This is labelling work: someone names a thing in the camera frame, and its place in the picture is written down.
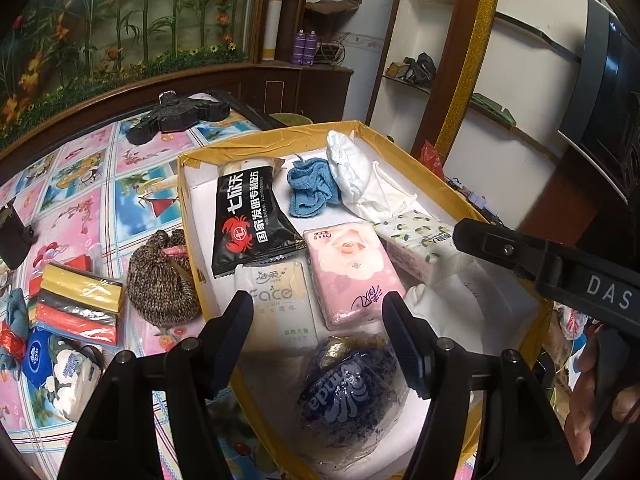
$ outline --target pink tissue pack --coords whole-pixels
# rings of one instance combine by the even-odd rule
[[[314,286],[329,330],[382,317],[382,299],[404,288],[369,222],[304,233]]]

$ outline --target knitted hat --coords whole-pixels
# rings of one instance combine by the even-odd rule
[[[182,229],[156,231],[129,262],[127,294],[143,319],[170,328],[200,315]]]

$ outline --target purple spray can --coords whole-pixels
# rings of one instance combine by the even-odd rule
[[[317,49],[318,49],[318,37],[316,36],[316,32],[312,30],[311,34],[306,35],[305,55],[302,59],[303,65],[307,65],[307,66],[313,65],[314,59],[316,58]]]
[[[305,55],[305,41],[306,34],[303,30],[300,30],[293,39],[293,56],[291,62],[294,65],[302,65],[302,60]]]

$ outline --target finger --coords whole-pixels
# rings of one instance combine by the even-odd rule
[[[575,369],[579,372],[588,372],[595,367],[598,361],[598,338],[591,337],[584,346],[582,354],[575,364]]]
[[[581,373],[569,399],[569,412],[572,414],[575,434],[588,430],[593,422],[595,389],[595,372],[590,370]]]
[[[631,411],[636,402],[640,399],[640,384],[636,384],[635,386],[631,386],[622,390],[616,400],[613,401],[613,407],[611,409],[613,418],[615,418],[619,422],[624,422],[625,417]],[[640,410],[636,410],[636,412],[631,416],[629,422],[635,422],[638,420],[638,415]]]
[[[591,449],[591,433],[589,430],[576,433],[572,414],[567,415],[564,424],[564,436],[569,443],[569,449],[574,456],[575,463],[579,464],[589,454]]]

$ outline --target blue towel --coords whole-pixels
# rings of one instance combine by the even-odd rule
[[[21,288],[14,288],[6,302],[6,323],[9,329],[25,342],[29,337],[29,312],[24,303]],[[13,372],[20,367],[20,363],[9,355],[6,348],[0,347],[0,371]]]
[[[296,160],[287,173],[292,189],[289,213],[299,218],[319,215],[326,204],[340,203],[340,189],[324,158]]]

